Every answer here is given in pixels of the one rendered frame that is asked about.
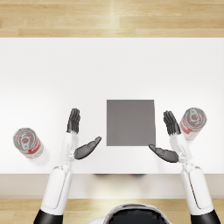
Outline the red can with silver lid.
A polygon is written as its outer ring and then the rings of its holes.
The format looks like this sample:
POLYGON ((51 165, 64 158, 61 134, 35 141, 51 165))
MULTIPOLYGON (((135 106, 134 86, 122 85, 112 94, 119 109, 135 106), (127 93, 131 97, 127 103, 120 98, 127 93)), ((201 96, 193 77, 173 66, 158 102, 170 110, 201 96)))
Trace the red can with silver lid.
POLYGON ((44 149, 35 131, 30 128, 19 129, 13 136, 13 143, 29 159, 38 158, 44 149))
POLYGON ((200 108, 189 108, 180 120, 179 126, 186 140, 193 140, 207 123, 207 116, 200 108))

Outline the dark grey square mat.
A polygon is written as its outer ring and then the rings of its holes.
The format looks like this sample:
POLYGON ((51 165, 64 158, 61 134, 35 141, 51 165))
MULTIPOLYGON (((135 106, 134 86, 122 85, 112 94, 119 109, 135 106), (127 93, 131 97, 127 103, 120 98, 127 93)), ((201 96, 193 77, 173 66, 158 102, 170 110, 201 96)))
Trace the dark grey square mat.
POLYGON ((107 146, 156 143, 153 100, 107 100, 107 146))

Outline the dark round robot body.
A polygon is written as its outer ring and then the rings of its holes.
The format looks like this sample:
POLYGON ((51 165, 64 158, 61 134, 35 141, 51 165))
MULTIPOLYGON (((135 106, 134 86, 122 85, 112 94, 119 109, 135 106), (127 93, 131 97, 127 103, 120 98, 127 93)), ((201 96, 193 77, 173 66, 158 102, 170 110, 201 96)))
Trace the dark round robot body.
POLYGON ((88 224, 172 224, 155 206, 134 203, 113 208, 105 217, 88 224))

